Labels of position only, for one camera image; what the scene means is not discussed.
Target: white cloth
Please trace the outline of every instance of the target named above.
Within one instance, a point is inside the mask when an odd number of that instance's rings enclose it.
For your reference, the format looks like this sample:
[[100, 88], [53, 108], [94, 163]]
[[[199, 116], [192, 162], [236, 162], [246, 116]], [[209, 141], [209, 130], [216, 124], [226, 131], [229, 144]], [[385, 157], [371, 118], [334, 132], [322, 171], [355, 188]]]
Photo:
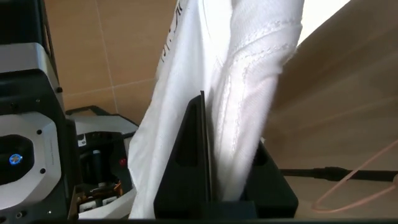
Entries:
[[131, 140], [137, 196], [130, 218], [153, 218], [153, 201], [188, 102], [204, 90], [222, 200], [236, 200], [264, 127], [277, 75], [294, 52], [303, 0], [180, 0], [157, 68], [152, 102]]

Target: tiled floor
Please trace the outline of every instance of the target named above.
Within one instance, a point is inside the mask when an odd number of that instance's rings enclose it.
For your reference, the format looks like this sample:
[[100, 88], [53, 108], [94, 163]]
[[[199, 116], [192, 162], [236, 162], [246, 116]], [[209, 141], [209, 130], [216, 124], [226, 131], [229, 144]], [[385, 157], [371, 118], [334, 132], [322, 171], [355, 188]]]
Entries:
[[45, 0], [66, 109], [97, 105], [140, 123], [175, 0]]

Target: red component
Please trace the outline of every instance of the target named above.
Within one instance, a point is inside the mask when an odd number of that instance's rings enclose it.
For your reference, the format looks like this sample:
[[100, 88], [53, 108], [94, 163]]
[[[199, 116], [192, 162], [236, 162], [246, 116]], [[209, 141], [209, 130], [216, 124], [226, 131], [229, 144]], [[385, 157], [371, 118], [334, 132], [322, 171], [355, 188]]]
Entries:
[[120, 160], [119, 160], [119, 164], [120, 164], [121, 166], [125, 166], [125, 165], [127, 164], [127, 159], [120, 159]]

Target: brown floor tile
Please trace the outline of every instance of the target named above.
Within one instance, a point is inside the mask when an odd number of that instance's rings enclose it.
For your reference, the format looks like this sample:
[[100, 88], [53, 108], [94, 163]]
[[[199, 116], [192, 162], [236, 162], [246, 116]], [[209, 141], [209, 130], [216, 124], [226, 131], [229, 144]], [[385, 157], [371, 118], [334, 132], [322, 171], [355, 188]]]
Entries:
[[63, 97], [66, 110], [79, 108], [82, 106], [99, 106], [109, 113], [116, 113], [112, 89], [92, 91]]
[[123, 85], [114, 89], [119, 113], [135, 123], [141, 123], [148, 109], [155, 81]]
[[46, 0], [45, 3], [65, 93], [110, 87], [95, 0]]
[[98, 0], [114, 85], [155, 77], [175, 0]]

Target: beige wall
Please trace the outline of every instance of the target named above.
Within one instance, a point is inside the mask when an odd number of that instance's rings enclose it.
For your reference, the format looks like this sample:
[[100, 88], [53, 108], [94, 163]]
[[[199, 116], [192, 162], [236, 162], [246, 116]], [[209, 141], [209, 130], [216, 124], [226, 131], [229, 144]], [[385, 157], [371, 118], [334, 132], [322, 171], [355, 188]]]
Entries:
[[175, 0], [46, 0], [66, 109], [97, 105], [140, 123]]
[[[398, 138], [398, 1], [361, 0], [304, 40], [286, 65], [264, 132], [280, 168], [353, 169]], [[398, 170], [398, 147], [368, 169]], [[298, 217], [398, 217], [398, 190], [369, 205], [316, 215], [310, 204], [333, 182], [288, 178]], [[350, 181], [325, 201], [337, 208], [389, 184]]]

